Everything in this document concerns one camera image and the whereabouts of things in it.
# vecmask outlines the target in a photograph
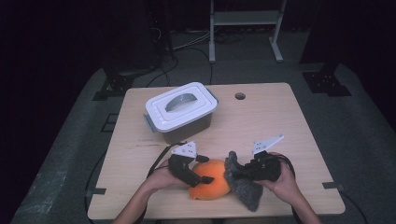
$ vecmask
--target plush toy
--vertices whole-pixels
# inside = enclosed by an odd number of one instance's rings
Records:
[[[230,192],[230,186],[224,177],[224,161],[199,162],[192,167],[192,170],[199,176],[211,176],[215,179],[210,184],[198,184],[195,188],[189,188],[190,198],[213,200]]]

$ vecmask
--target gray carpet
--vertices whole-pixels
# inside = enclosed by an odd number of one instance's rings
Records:
[[[210,80],[214,85],[289,83],[334,181],[345,187],[370,223],[393,223],[396,220],[395,132],[364,91],[357,76],[343,65],[335,74],[352,96],[329,97],[311,93],[302,72],[318,71],[322,64],[299,64],[308,33],[280,33],[278,45],[283,63],[276,62],[268,43],[269,35],[229,36],[244,38],[232,44],[217,44],[212,77],[210,64],[200,51],[207,55],[207,43],[178,51],[178,64],[167,73],[169,83],[165,76],[161,76],[150,87],[180,86],[192,81],[209,84]],[[196,37],[198,35],[173,34],[173,43],[178,46]],[[166,57],[163,69],[168,70],[175,63]],[[162,72],[158,69],[137,78],[133,87],[146,87]],[[84,206],[86,184],[111,138],[111,133],[101,132],[103,124],[110,113],[120,111],[123,100],[122,97],[92,100],[105,78],[103,70],[98,70],[81,92],[12,223],[89,223]],[[100,168],[101,162],[92,174],[89,189],[94,188]],[[343,199],[345,213],[321,217],[324,223],[363,223],[357,208]],[[280,223],[295,222],[292,217],[282,217]]]

